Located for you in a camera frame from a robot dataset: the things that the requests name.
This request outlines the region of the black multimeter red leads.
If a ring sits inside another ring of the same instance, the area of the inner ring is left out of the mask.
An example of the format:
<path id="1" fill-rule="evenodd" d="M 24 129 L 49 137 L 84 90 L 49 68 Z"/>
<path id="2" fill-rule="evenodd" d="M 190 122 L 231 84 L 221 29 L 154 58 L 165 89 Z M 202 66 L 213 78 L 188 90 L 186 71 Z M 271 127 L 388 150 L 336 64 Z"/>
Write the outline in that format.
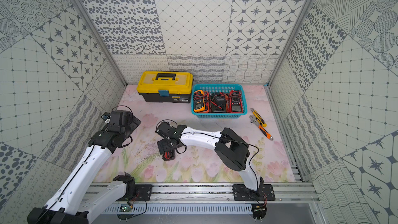
<path id="1" fill-rule="evenodd" d="M 166 151 L 162 155 L 164 161 L 172 161 L 175 159 L 175 150 Z"/>

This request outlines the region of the yellow orange multimeter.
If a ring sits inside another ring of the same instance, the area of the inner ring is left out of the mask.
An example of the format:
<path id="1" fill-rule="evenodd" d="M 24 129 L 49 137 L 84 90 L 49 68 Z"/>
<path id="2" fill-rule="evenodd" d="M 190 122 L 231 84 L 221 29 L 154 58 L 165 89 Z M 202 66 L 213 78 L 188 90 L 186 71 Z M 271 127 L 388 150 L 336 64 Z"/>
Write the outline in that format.
<path id="1" fill-rule="evenodd" d="M 193 95 L 193 111 L 195 113 L 208 113 L 209 112 L 209 102 L 208 93 L 203 90 L 198 90 L 194 92 Z"/>

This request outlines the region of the dark green wide multimeter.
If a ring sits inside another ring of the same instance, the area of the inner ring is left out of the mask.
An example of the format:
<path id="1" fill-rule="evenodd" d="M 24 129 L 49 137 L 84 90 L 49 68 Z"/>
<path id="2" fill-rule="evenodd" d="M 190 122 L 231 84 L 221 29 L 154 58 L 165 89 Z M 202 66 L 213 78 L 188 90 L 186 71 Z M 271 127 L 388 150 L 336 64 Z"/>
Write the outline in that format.
<path id="1" fill-rule="evenodd" d="M 213 93 L 210 96 L 210 104 L 213 113 L 227 113 L 227 98 L 225 93 Z"/>

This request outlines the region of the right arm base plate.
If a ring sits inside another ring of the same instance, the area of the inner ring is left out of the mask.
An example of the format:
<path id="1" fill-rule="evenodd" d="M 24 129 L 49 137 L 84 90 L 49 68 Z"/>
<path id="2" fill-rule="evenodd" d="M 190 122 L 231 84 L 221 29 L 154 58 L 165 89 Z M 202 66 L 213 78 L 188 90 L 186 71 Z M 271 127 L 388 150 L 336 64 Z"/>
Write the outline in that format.
<path id="1" fill-rule="evenodd" d="M 275 192 L 271 184 L 262 184 L 257 191 L 250 190 L 244 184 L 232 186 L 235 201 L 275 201 Z"/>

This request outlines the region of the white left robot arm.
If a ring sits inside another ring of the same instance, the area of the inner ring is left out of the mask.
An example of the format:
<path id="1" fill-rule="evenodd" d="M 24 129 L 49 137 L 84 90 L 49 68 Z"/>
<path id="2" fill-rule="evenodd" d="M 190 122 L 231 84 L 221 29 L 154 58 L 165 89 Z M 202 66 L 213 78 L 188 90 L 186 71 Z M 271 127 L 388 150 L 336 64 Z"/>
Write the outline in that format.
<path id="1" fill-rule="evenodd" d="M 60 189 L 46 204 L 35 207 L 27 217 L 29 224 L 91 224 L 117 200 L 136 197 L 135 179 L 128 173 L 116 176 L 105 190 L 84 202 L 83 198 L 97 173 L 116 149 L 126 147 L 125 141 L 141 121 L 130 108 L 105 113 L 108 123 L 96 132 L 88 147 Z"/>

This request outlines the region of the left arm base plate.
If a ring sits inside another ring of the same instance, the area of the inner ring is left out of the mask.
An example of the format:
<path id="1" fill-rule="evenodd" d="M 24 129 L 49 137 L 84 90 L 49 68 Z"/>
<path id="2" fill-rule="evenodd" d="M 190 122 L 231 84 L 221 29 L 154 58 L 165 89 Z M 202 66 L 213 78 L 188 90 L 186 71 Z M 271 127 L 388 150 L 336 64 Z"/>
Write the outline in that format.
<path id="1" fill-rule="evenodd" d="M 153 185 L 138 184 L 127 186 L 125 195 L 121 201 L 150 201 Z"/>

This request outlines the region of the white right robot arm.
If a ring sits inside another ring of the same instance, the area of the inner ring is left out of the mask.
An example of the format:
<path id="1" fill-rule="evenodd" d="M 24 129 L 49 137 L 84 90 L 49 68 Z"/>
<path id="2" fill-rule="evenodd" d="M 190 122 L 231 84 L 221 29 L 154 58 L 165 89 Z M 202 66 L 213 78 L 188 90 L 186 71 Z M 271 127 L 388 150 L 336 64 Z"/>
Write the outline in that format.
<path id="1" fill-rule="evenodd" d="M 180 154 L 178 148 L 183 147 L 187 150 L 189 146 L 202 147 L 214 151 L 226 167 L 237 171 L 248 190 L 258 192 L 263 184 L 261 177 L 251 167 L 251 145 L 230 128 L 209 132 L 186 125 L 173 127 L 167 121 L 163 121 L 157 125 L 155 132 L 162 138 L 157 142 L 157 146 L 164 161 L 174 160 L 175 154 Z"/>

